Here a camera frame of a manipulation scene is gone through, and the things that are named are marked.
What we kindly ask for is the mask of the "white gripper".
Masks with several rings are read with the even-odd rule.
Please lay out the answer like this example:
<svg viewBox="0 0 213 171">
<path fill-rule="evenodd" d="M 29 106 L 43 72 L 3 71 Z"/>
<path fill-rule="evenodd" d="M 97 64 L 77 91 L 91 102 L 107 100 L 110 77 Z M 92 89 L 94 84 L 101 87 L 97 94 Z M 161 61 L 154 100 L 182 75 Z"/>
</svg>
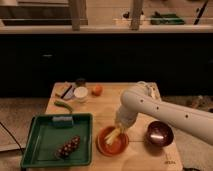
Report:
<svg viewBox="0 0 213 171">
<path fill-rule="evenodd" d="M 120 133 L 126 133 L 128 128 L 136 122 L 138 113 L 131 111 L 124 106 L 120 106 L 116 112 L 115 124 L 120 130 Z"/>
</svg>

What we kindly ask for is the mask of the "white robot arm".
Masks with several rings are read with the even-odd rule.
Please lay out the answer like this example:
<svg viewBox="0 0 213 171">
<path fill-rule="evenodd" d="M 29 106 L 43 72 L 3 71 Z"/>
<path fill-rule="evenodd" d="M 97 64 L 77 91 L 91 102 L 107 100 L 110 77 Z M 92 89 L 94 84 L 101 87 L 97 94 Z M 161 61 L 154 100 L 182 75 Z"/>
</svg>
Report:
<svg viewBox="0 0 213 171">
<path fill-rule="evenodd" d="M 132 127 L 138 114 L 143 113 L 213 145 L 213 113 L 158 100 L 145 82 L 125 89 L 120 102 L 116 122 L 123 128 Z"/>
</svg>

